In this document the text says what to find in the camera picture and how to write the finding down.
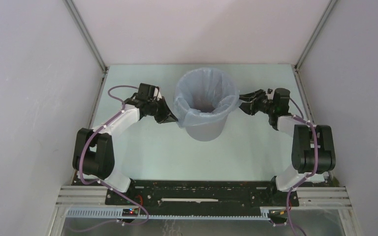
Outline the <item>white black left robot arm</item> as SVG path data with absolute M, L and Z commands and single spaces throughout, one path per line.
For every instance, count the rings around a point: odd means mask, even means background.
M 130 98 L 121 100 L 119 110 L 93 128 L 81 128 L 76 135 L 72 166 L 83 184 L 98 182 L 117 190 L 124 205 L 135 201 L 132 179 L 121 172 L 115 157 L 114 139 L 142 118 L 151 116 L 159 124 L 177 122 L 157 86 L 141 83 Z

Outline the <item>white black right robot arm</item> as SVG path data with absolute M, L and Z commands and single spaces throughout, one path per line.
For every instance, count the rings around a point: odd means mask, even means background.
M 290 91 L 285 88 L 268 89 L 240 95 L 240 109 L 254 116 L 261 112 L 268 116 L 269 125 L 292 137 L 291 164 L 274 177 L 273 188 L 267 191 L 267 201 L 278 206 L 286 200 L 286 192 L 294 191 L 315 175 L 332 171 L 336 166 L 332 128 L 305 120 L 300 112 L 290 112 Z

